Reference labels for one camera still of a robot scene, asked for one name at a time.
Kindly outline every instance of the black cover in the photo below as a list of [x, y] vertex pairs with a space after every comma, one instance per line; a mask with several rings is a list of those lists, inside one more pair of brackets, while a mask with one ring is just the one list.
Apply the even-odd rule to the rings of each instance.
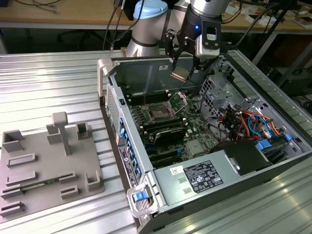
[[272, 164], [267, 162], [255, 146], [252, 140], [242, 139], [239, 141], [228, 141], [218, 144], [213, 149], [214, 152], [224, 150], [229, 158], [234, 158], [240, 170], [238, 173], [243, 176], [253, 171], [259, 171]]

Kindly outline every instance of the white label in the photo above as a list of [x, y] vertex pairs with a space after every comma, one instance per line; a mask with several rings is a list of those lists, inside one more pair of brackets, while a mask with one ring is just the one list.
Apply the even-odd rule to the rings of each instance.
[[232, 7], [232, 6], [228, 6], [225, 10], [226, 13], [230, 14], [230, 15], [234, 15], [237, 12], [237, 8]]
[[163, 65], [163, 66], [159, 66], [159, 70], [167, 70], [168, 69], [168, 65]]
[[176, 175], [176, 174], [182, 173], [183, 172], [183, 166], [170, 168], [170, 171], [171, 171], [171, 174], [173, 176]]
[[216, 40], [216, 35], [214, 35], [214, 34], [207, 34], [207, 39], [208, 40]]
[[298, 12], [299, 15], [305, 15], [307, 13], [309, 13], [309, 12], [308, 11], [300, 11], [300, 12]]

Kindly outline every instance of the blue cable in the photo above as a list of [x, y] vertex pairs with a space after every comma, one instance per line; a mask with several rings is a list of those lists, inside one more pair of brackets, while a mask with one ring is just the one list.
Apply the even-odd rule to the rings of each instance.
[[[267, 122], [265, 121], [265, 119], [264, 119], [262, 116], [259, 116], [259, 115], [253, 115], [253, 116], [256, 116], [256, 117], [258, 117], [259, 119], [261, 119], [261, 120], [264, 122], [265, 127], [267, 128], [268, 132], [269, 132], [272, 136], [276, 136], [275, 133], [269, 128]], [[260, 139], [262, 139], [261, 134], [258, 133], [258, 132], [256, 132], [256, 131], [254, 131], [253, 128], [251, 127], [251, 118], [252, 118], [253, 116], [250, 116], [249, 119], [248, 119], [248, 127], [249, 127], [250, 131], [252, 131], [253, 133], [257, 134], [257, 135], [260, 137]]]

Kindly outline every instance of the sticker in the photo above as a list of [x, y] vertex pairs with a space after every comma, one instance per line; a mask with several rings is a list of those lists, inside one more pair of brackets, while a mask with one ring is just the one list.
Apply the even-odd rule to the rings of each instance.
[[126, 169], [127, 177], [128, 177], [128, 180], [130, 181], [131, 188], [135, 187], [136, 185], [138, 185], [138, 182], [135, 177], [135, 174], [133, 173], [132, 164], [131, 164], [131, 161], [129, 160], [126, 148], [124, 146], [120, 146], [118, 147], [118, 149], [119, 149], [120, 156], [123, 159], [123, 165], [124, 165], [124, 168]]
[[223, 181], [210, 160], [184, 168], [194, 192], [200, 193], [223, 184]]
[[168, 65], [162, 65], [162, 66], [159, 66], [159, 70], [167, 70], [168, 69]]
[[174, 175], [177, 175], [177, 174], [183, 172], [183, 166], [178, 166], [178, 167], [170, 168], [170, 171], [171, 171], [171, 174], [172, 174], [173, 176], [174, 176]]

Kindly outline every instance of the wire bundle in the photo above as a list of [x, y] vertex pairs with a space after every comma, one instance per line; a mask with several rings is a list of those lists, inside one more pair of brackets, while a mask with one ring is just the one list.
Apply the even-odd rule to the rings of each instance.
[[[239, 140], [242, 138], [248, 138], [250, 140], [260, 140], [265, 137], [259, 132], [256, 131], [257, 125], [259, 125], [258, 121], [262, 121], [265, 125], [267, 131], [270, 133], [272, 137], [276, 137], [280, 135], [279, 131], [274, 126], [273, 120], [269, 117], [264, 116], [261, 113], [253, 113], [251, 111], [235, 111], [241, 112], [241, 114], [235, 115], [234, 111], [228, 111], [225, 115], [218, 120], [219, 123], [232, 125], [232, 139]], [[233, 123], [226, 119], [227, 117], [232, 116], [235, 117], [238, 123]]]

